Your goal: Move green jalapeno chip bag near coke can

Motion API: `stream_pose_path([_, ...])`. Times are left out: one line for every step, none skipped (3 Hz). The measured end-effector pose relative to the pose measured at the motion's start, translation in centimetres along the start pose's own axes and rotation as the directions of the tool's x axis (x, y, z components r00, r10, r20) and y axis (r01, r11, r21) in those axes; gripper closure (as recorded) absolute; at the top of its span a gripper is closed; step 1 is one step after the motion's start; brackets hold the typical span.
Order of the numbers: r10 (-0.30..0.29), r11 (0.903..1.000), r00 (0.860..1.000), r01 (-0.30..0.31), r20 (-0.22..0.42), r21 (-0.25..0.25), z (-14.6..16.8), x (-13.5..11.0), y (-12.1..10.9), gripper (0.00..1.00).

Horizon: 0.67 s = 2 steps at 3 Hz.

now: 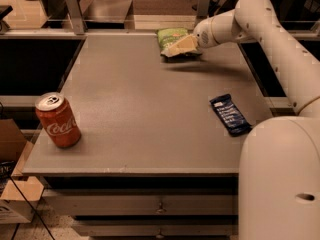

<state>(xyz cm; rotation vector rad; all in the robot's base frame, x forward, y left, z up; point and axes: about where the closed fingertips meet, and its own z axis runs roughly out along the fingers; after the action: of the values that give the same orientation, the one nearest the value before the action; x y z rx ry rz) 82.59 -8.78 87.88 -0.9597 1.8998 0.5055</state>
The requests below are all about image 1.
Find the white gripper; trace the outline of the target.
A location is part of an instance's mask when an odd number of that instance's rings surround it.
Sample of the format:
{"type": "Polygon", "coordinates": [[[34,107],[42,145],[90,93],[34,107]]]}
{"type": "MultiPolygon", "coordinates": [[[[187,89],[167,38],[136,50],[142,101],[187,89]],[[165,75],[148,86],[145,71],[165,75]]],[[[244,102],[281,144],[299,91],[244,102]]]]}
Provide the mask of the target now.
{"type": "Polygon", "coordinates": [[[193,35],[187,35],[177,40],[168,48],[165,48],[161,54],[166,57],[175,56],[191,56],[198,55],[199,51],[196,49],[199,45],[202,48],[210,48],[217,46],[213,32],[213,19],[207,18],[199,22],[193,31],[193,35]]]}

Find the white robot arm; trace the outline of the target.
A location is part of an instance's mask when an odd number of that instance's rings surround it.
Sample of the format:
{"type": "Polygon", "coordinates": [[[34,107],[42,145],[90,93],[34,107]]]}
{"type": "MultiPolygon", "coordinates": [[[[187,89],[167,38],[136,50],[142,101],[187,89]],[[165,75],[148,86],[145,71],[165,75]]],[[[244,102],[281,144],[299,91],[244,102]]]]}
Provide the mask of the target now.
{"type": "Polygon", "coordinates": [[[263,121],[245,139],[238,240],[320,240],[320,63],[281,26],[271,1],[238,0],[163,53],[250,40],[261,46],[294,113],[263,121]]]}

